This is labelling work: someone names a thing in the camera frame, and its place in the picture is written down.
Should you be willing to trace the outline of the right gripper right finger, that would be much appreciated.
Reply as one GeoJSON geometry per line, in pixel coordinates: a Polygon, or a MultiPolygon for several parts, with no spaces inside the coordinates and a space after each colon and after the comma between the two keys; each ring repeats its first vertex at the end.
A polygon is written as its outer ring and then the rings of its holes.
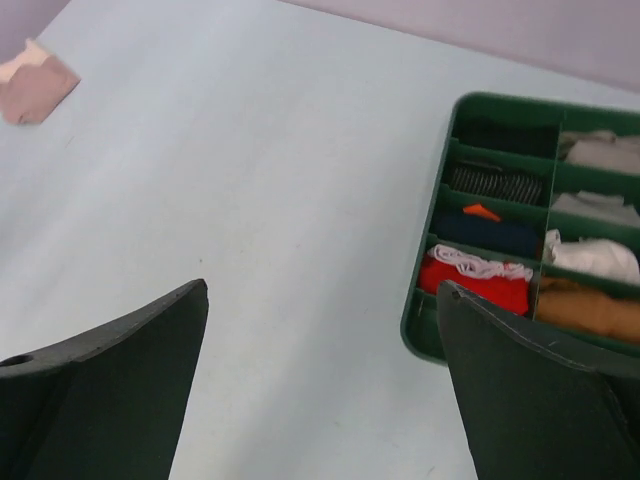
{"type": "Polygon", "coordinates": [[[451,281],[437,322],[478,478],[638,478],[637,358],[451,281]]]}

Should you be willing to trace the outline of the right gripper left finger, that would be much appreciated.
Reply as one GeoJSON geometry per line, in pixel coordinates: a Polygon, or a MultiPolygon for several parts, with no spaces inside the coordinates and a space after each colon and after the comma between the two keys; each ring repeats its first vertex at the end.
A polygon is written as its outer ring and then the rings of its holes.
{"type": "Polygon", "coordinates": [[[190,281],[103,325],[1,363],[4,479],[166,479],[208,315],[190,281]]]}

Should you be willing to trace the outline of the red underwear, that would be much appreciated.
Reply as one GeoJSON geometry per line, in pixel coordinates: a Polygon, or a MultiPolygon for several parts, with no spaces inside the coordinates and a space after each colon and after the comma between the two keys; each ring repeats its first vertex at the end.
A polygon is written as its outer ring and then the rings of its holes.
{"type": "Polygon", "coordinates": [[[530,310],[533,275],[534,271],[521,263],[488,260],[436,244],[424,257],[417,286],[435,295],[441,283],[453,281],[509,312],[525,315],[530,310]]]}

